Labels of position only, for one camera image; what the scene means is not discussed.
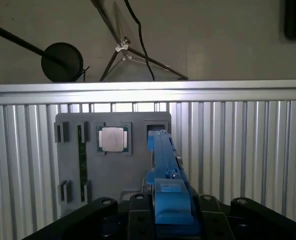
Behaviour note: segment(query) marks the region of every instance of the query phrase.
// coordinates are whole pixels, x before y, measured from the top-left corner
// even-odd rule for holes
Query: screw head
[[[210,201],[212,199],[212,197],[211,196],[203,196],[203,199]]]
[[[244,199],[238,199],[237,202],[240,203],[240,204],[246,204],[247,203],[247,201],[244,200]]]

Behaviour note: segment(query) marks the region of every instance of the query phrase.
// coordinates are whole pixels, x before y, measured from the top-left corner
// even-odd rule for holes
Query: gray 3d-printed holder
[[[98,127],[128,129],[127,152],[102,152]],[[61,215],[100,197],[121,201],[141,191],[152,168],[148,131],[171,132],[168,112],[60,113],[54,124]]]

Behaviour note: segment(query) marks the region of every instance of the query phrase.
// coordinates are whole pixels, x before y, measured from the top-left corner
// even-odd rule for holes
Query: black cable
[[[149,62],[148,62],[148,54],[144,45],[144,41],[143,41],[143,35],[142,35],[142,24],[140,23],[140,21],[138,20],[138,18],[136,17],[132,7],[129,4],[128,0],[124,0],[124,3],[126,4],[128,11],[130,13],[130,15],[132,16],[133,20],[136,22],[136,24],[138,25],[138,33],[139,33],[139,40],[140,40],[140,45],[142,47],[143,53],[144,53],[144,59],[146,60],[146,65],[147,68],[149,69],[149,72],[151,74],[152,80],[155,81],[155,75],[153,73],[153,70],[151,69]]]

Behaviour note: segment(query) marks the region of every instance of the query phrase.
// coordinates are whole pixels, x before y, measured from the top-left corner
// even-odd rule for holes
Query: round black disc
[[[57,42],[44,51],[41,68],[46,77],[55,83],[75,82],[82,74],[84,60],[76,47]]]

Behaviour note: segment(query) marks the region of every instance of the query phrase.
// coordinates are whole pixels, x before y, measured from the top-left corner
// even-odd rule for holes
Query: metal wall
[[[76,89],[82,84],[56,91],[28,85],[26,92],[0,86],[0,240],[21,239],[58,218],[58,113],[169,111],[196,190],[227,204],[245,196],[296,221],[296,82],[196,83],[132,92],[107,83],[88,85],[91,92]]]

